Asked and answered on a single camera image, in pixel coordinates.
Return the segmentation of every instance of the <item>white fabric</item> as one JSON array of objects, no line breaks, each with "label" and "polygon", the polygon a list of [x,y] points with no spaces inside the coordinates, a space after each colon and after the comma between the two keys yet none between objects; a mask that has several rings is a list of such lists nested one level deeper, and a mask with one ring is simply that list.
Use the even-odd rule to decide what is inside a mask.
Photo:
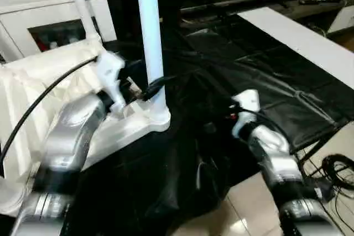
[{"label": "white fabric", "polygon": [[[63,46],[0,67],[0,142],[3,147],[13,128],[35,99],[64,72],[93,58],[103,47],[86,41]],[[5,178],[24,182],[43,153],[44,140],[61,106],[100,83],[92,65],[76,71],[49,93],[27,118],[4,161]]]}]

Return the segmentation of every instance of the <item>white table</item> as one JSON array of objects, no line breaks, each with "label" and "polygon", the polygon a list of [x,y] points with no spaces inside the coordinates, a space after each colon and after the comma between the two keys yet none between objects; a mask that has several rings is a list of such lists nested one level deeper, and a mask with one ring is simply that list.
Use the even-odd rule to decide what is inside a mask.
[{"label": "white table", "polygon": [[[86,4],[102,40],[116,40],[107,0]],[[0,0],[0,53],[8,62],[40,53],[29,28],[79,18],[74,0]]]},{"label": "white table", "polygon": [[354,90],[354,53],[270,8],[238,15]]}]

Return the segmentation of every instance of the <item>white pole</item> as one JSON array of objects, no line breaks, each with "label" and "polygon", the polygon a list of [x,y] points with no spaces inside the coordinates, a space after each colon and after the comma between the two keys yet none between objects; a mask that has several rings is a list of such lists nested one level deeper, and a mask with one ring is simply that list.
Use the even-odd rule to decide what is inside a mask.
[{"label": "white pole", "polygon": [[[151,83],[164,75],[158,0],[139,0],[139,10],[148,82]],[[152,98],[152,102],[152,111],[156,119],[165,119],[169,112],[164,88]]]},{"label": "white pole", "polygon": [[97,39],[100,38],[97,33],[93,21],[91,19],[91,15],[89,10],[86,7],[85,0],[74,0],[76,3],[77,10],[80,14],[80,19],[82,25],[84,26],[86,32],[86,39]]}]

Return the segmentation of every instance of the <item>black cable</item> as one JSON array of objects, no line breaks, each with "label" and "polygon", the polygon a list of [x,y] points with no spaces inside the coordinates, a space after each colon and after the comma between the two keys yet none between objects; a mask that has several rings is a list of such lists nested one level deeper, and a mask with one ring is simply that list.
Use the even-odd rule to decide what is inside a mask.
[{"label": "black cable", "polygon": [[[251,110],[247,110],[247,109],[243,109],[243,108],[241,108],[240,111],[241,111],[241,112],[252,113],[252,114],[254,114],[255,116],[261,118],[262,120],[265,120],[265,121],[269,122],[269,123],[274,127],[274,129],[278,131],[278,133],[280,133],[280,134],[282,134],[282,135],[284,136],[284,138],[287,140],[287,142],[288,142],[289,145],[291,146],[290,138],[289,138],[289,136],[287,135],[287,133],[284,131],[284,129],[282,129],[276,122],[274,122],[273,120],[271,120],[269,117],[265,116],[264,114],[261,114],[261,113],[258,113],[258,112],[254,112],[254,111],[251,111]],[[325,175],[322,174],[322,172],[320,172],[320,169],[319,169],[312,161],[311,161],[311,163],[312,163],[313,166],[317,169],[317,171],[318,171],[321,175],[323,175],[323,177],[324,177]],[[300,170],[302,170],[301,173],[305,174],[305,171],[304,171],[304,169],[303,169],[302,167],[300,168]],[[339,224],[336,222],[336,220],[333,218],[333,216],[332,216],[332,215],[328,212],[328,210],[325,208],[324,204],[323,204],[320,200],[319,200],[319,203],[321,204],[322,208],[324,209],[324,211],[326,212],[326,214],[328,215],[328,217],[332,220],[333,224],[338,227],[338,229],[340,230],[340,232],[341,232],[343,235],[345,235],[344,231],[341,229],[341,227],[340,227]],[[337,215],[339,216],[339,219],[341,219],[342,222],[348,226],[348,224],[341,218],[341,216],[339,215],[338,212],[337,212]]]},{"label": "black cable", "polygon": [[[343,167],[343,168],[341,168],[339,171],[335,171],[335,169],[333,169],[333,171],[328,171],[328,169],[326,168],[327,166],[326,165],[323,165],[323,166],[325,166],[325,168],[323,169],[323,172],[324,173],[322,173],[321,172],[321,170],[313,163],[313,161],[311,160],[311,159],[309,159],[309,161],[310,161],[310,163],[313,165],[313,167],[316,169],[316,172],[318,172],[319,174],[321,174],[322,175],[322,177],[325,177],[325,178],[330,178],[329,177],[329,172],[334,172],[335,174],[337,174],[338,172],[340,172],[340,171],[342,171],[342,170],[344,170],[344,169],[347,169],[347,168],[349,168],[349,166],[345,166],[345,167]],[[336,187],[337,188],[337,194],[336,194],[336,197],[335,197],[335,211],[336,211],[336,214],[337,214],[337,216],[339,217],[339,219],[344,223],[344,225],[346,225],[352,232],[354,232],[354,229],[349,225],[349,224],[347,224],[345,221],[344,221],[344,219],[341,217],[341,215],[340,215],[340,213],[339,213],[339,210],[338,210],[338,207],[337,207],[337,205],[338,205],[338,196],[339,196],[339,194],[340,194],[340,190],[341,190],[341,188],[340,187]],[[341,233],[343,234],[343,235],[345,235],[345,233],[343,232],[343,230],[341,229],[341,227],[339,226],[339,224],[335,221],[335,219],[333,218],[333,216],[328,212],[328,210],[325,208],[325,206],[324,206],[324,204],[321,202],[321,201],[319,201],[320,202],[320,204],[322,205],[322,208],[324,209],[324,211],[326,212],[326,214],[330,217],[330,219],[332,220],[332,222],[338,227],[338,229],[341,231]]]},{"label": "black cable", "polygon": [[337,195],[336,195],[336,199],[335,199],[335,203],[334,203],[334,206],[335,206],[335,210],[336,210],[336,213],[337,213],[337,216],[339,217],[339,219],[341,220],[341,222],[344,223],[345,226],[347,226],[352,232],[354,232],[354,228],[351,227],[348,223],[346,223],[346,221],[342,218],[342,216],[339,214],[339,211],[338,211],[338,208],[337,208],[337,204],[338,204],[338,196],[339,196],[339,192],[337,192]]},{"label": "black cable", "polygon": [[4,165],[0,164],[0,176],[1,177],[5,177],[5,174],[4,174]]},{"label": "black cable", "polygon": [[55,80],[48,88],[46,88],[44,90],[44,92],[42,92],[42,94],[31,104],[31,106],[27,109],[27,111],[22,115],[21,119],[18,121],[18,123],[16,124],[16,126],[14,127],[14,129],[12,130],[9,138],[7,139],[4,148],[1,151],[1,155],[0,155],[0,165],[3,165],[4,163],[4,159],[6,157],[6,154],[14,140],[14,138],[16,137],[18,131],[20,130],[21,126],[23,125],[23,123],[26,121],[26,119],[28,118],[28,116],[31,114],[31,112],[34,110],[34,108],[43,100],[43,98],[49,93],[51,92],[51,90],[53,88],[55,88],[63,79],[65,79],[66,77],[68,77],[70,74],[72,74],[73,72],[75,72],[76,70],[82,68],[83,66],[86,66],[87,64],[91,63],[91,62],[95,62],[96,61],[96,57],[94,59],[89,59],[86,60],[80,64],[78,64],[77,66],[73,67],[72,69],[70,69],[69,71],[67,71],[66,73],[64,73],[63,75],[61,75],[57,80]]},{"label": "black cable", "polygon": [[198,70],[199,69],[187,71],[186,73],[179,74],[179,75],[163,76],[163,77],[157,78],[156,80],[151,82],[148,85],[148,87],[144,91],[142,91],[142,93],[140,95],[132,98],[127,104],[130,104],[131,102],[133,102],[137,99],[141,99],[142,101],[146,102],[149,99],[151,99],[152,97],[154,97],[165,85],[174,81],[176,78],[181,78],[183,76],[196,73],[196,72],[198,72]]},{"label": "black cable", "polygon": [[[335,169],[336,163],[341,163],[342,165],[345,165],[338,171]],[[345,180],[342,180],[339,178],[338,173],[340,171],[343,171],[344,169],[350,168],[354,172],[354,161],[349,159],[348,157],[342,155],[342,154],[332,154],[328,155],[325,157],[322,161],[322,169],[325,173],[325,175],[330,179],[330,181],[333,183],[334,186],[338,188],[344,188],[347,190],[354,191],[354,185],[351,183],[346,182]]]}]

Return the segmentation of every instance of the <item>tiled floor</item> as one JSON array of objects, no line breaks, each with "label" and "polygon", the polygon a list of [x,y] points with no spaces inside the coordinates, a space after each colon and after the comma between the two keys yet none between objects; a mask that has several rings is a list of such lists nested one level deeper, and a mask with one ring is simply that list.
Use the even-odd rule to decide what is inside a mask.
[{"label": "tiled floor", "polygon": [[[338,132],[311,160],[320,166],[322,158],[333,153],[354,160],[354,123]],[[314,167],[307,163],[305,169],[312,172]],[[354,235],[337,217],[334,200],[326,207],[345,235]],[[354,227],[354,200],[340,196],[338,211]],[[219,209],[184,224],[173,236],[280,236],[282,231],[277,215],[262,176],[256,174],[231,188]]]}]

